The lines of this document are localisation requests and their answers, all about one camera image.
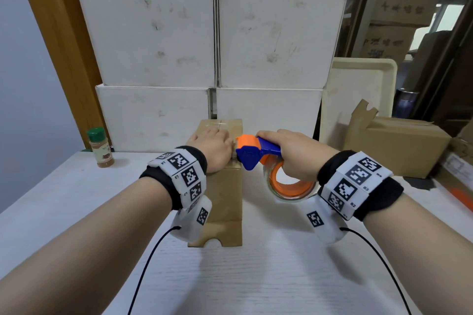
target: wooden table surface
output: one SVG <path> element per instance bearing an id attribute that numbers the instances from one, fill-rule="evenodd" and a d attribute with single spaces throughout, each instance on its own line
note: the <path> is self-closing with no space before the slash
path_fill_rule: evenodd
<path id="1" fill-rule="evenodd" d="M 115 153 L 115 165 L 107 169 L 97 167 L 92 153 L 69 158 L 0 214 L 0 278 L 136 180 L 153 157 Z M 473 241 L 473 213 L 445 189 L 402 183 L 407 194 Z M 330 247 L 320 243 L 294 205 L 269 194 L 260 168 L 244 171 L 243 197 L 243 246 L 222 248 L 213 240 L 203 249 L 187 248 L 168 236 L 148 267 L 133 314 L 406 314 L 381 260 L 356 235 Z M 144 263 L 173 217 L 104 314 L 127 313 Z M 361 222 L 348 223 L 373 241 Z"/>

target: hand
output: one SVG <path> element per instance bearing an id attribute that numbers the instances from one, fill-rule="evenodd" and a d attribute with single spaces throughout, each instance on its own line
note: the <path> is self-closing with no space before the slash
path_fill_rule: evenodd
<path id="1" fill-rule="evenodd" d="M 339 152 L 300 132 L 260 131 L 256 135 L 279 145 L 284 159 L 284 173 L 303 181 L 315 182 L 322 166 Z"/>
<path id="2" fill-rule="evenodd" d="M 193 134 L 186 146 L 200 150 L 207 159 L 207 173 L 214 173 L 224 168 L 232 157 L 233 140 L 228 138 L 228 131 L 217 126 L 209 127 L 202 134 Z"/>

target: packing tape roll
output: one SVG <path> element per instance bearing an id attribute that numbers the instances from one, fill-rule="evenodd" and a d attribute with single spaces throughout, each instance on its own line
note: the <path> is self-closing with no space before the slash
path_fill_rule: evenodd
<path id="1" fill-rule="evenodd" d="M 314 182 L 299 181 L 287 185 L 276 180 L 276 175 L 284 164 L 281 157 L 266 155 L 261 159 L 261 163 L 263 163 L 263 175 L 269 190 L 281 201 L 297 202 L 314 195 L 316 186 Z"/>

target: spice jar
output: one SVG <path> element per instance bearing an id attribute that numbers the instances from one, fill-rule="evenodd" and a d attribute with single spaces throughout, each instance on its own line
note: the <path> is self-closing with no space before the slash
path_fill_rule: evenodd
<path id="1" fill-rule="evenodd" d="M 89 143 L 92 146 L 92 151 L 98 167 L 106 168 L 115 163 L 103 127 L 91 128 L 87 131 L 87 136 L 89 137 Z"/>

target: orange tape dispenser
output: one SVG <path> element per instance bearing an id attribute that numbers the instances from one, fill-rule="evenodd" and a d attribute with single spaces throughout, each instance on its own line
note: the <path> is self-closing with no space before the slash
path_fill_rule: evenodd
<path id="1" fill-rule="evenodd" d="M 276 180 L 279 169 L 284 164 L 281 148 L 261 137 L 242 134 L 236 138 L 236 155 L 243 167 L 252 170 L 258 164 L 263 164 L 263 174 L 271 192 L 285 202 L 300 201 L 313 195 L 315 183 L 298 181 L 287 185 Z"/>

